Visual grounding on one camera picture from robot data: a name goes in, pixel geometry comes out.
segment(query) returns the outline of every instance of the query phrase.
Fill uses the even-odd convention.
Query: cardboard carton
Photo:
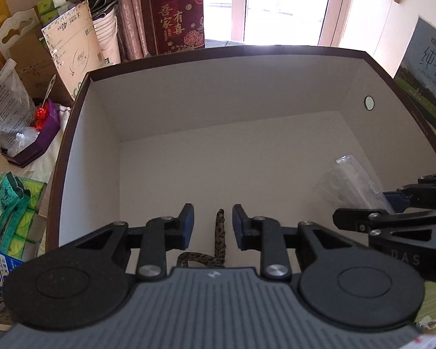
[[[42,29],[42,33],[66,89],[75,98],[85,74],[105,64],[89,3],[78,4]]]
[[[140,1],[150,55],[205,48],[203,0]]]
[[[16,72],[31,98],[44,98],[47,86],[56,74],[50,99],[64,106],[73,105],[73,99],[58,75],[50,53],[35,34],[20,38],[10,48],[10,56],[16,62]]]

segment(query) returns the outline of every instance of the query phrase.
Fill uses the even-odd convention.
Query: red gift box
[[[205,48],[203,0],[140,0],[151,55]]]

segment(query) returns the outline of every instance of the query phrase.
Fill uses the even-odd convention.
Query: purple box
[[[50,143],[57,135],[58,131],[60,131],[60,120],[58,118],[57,108],[49,99],[47,102],[49,115],[42,127],[42,131],[39,133],[34,143],[26,147],[15,157],[8,156],[6,154],[6,149],[0,149],[1,154],[10,164],[18,166],[19,168],[24,168],[29,165],[47,151]]]

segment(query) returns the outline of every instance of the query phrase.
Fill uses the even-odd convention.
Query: gray ribbed base
[[[15,326],[0,349],[396,349],[413,327],[354,333],[308,313],[287,284],[266,282],[252,268],[177,268],[161,282],[136,286],[115,315],[71,332]]]

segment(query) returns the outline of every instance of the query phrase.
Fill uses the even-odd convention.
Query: cardboard box
[[[205,48],[203,0],[140,0],[150,55]]]
[[[312,190],[345,154],[374,171],[385,190],[436,173],[436,136],[364,52],[221,47],[90,76],[55,168],[49,245],[116,220],[142,226],[176,216],[189,202],[195,208],[189,251],[208,253],[216,211],[223,208],[230,224],[236,203],[251,216],[283,224],[333,227],[334,210]],[[374,99],[373,110],[365,108],[366,96]],[[226,236],[234,243],[226,248],[227,267],[259,267],[258,252],[239,251],[232,228]],[[178,251],[166,256],[169,270]]]
[[[73,99],[61,80],[50,53],[35,33],[20,38],[10,48],[10,56],[16,62],[16,72],[31,98],[43,99],[51,78],[56,74],[50,99],[64,106],[73,105]]]
[[[87,72],[105,64],[84,1],[42,29],[50,55],[68,92],[75,98]]]

